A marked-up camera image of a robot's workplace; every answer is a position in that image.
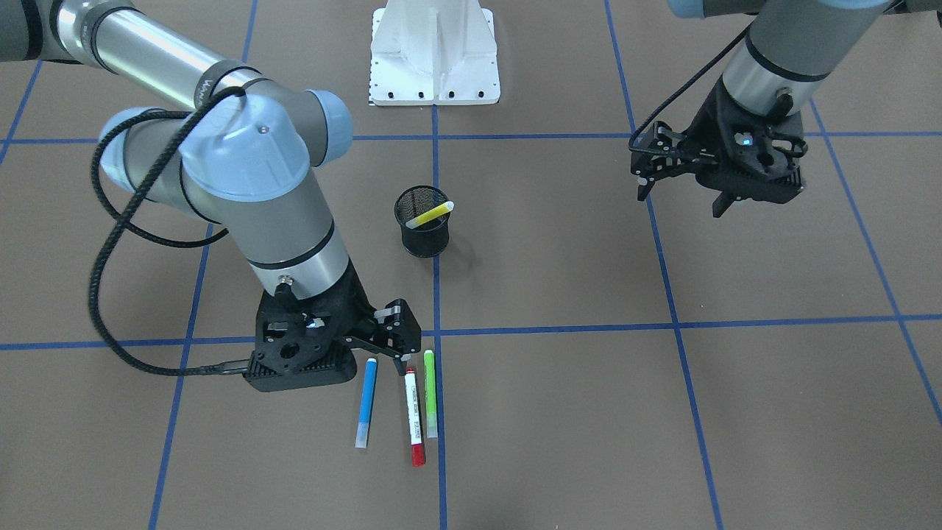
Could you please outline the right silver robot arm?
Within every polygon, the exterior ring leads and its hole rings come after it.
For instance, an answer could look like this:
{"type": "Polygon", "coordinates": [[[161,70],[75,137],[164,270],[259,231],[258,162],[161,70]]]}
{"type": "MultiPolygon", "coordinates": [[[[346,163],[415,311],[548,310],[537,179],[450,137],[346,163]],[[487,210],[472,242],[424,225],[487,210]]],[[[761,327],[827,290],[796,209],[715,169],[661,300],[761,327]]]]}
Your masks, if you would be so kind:
{"type": "Polygon", "coordinates": [[[241,375],[260,392],[350,381],[355,350],[411,374],[421,328],[403,299],[370,305],[315,177],[353,139],[336,95],[289,90],[129,1],[4,1],[2,61],[30,60],[95,67],[177,105],[121,112],[92,155],[92,188],[114,226],[92,265],[88,313],[118,358],[151,375],[241,375]],[[263,288],[249,358],[159,367],[120,345],[99,296],[127,233],[174,248],[235,242],[263,288]]]}

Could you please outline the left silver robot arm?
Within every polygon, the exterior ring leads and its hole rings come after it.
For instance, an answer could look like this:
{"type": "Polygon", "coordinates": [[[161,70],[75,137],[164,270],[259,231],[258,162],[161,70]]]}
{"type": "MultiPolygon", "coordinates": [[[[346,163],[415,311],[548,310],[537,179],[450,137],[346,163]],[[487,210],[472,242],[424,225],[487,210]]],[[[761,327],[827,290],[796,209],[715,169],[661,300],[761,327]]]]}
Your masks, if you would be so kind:
{"type": "Polygon", "coordinates": [[[670,1],[680,18],[754,14],[679,140],[682,168],[719,192],[720,217],[741,200],[784,204],[804,190],[801,108],[885,14],[939,11],[938,1],[670,1]]]}

